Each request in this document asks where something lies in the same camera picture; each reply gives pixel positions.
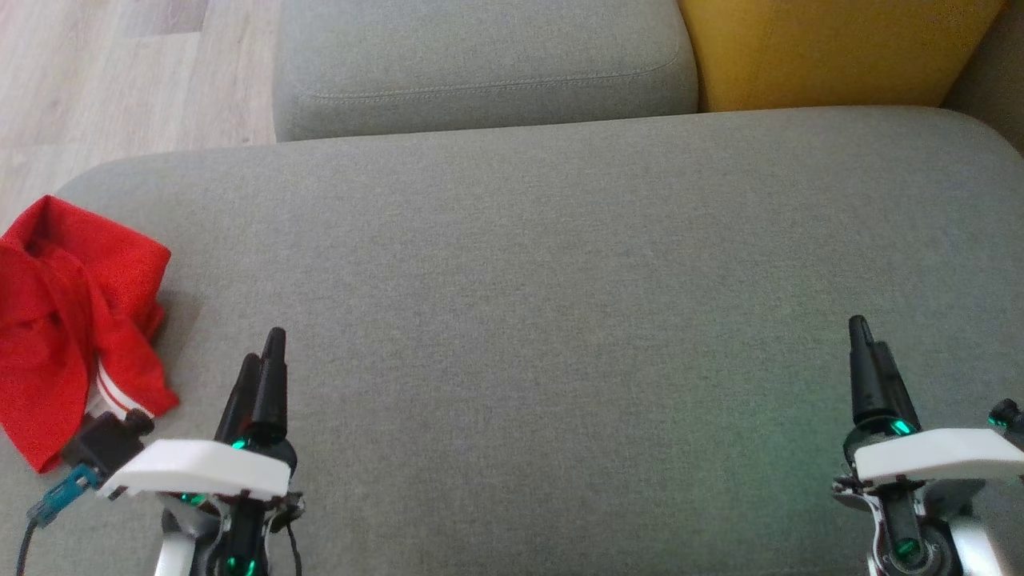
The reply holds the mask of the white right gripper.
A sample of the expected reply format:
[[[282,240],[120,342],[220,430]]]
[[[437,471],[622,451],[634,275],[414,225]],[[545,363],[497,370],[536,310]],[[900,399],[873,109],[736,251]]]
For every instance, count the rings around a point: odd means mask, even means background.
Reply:
[[[849,318],[848,329],[856,426],[842,443],[847,474],[833,480],[835,500],[879,521],[918,521],[954,515],[985,482],[1022,477],[1022,449],[1000,433],[921,431],[918,410],[889,344],[874,343],[864,316]],[[886,397],[898,422],[867,422],[886,415]]]

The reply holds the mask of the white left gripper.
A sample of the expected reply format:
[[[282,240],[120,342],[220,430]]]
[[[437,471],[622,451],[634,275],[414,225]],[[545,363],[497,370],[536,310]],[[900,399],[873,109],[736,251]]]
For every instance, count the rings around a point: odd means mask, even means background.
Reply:
[[[231,507],[244,501],[254,508],[251,525],[278,533],[305,513],[304,495],[292,487],[298,456],[285,440],[286,397],[286,331],[274,326],[261,356],[242,359],[216,442],[154,441],[101,481],[98,494],[153,496],[163,507],[163,533],[230,531]]]

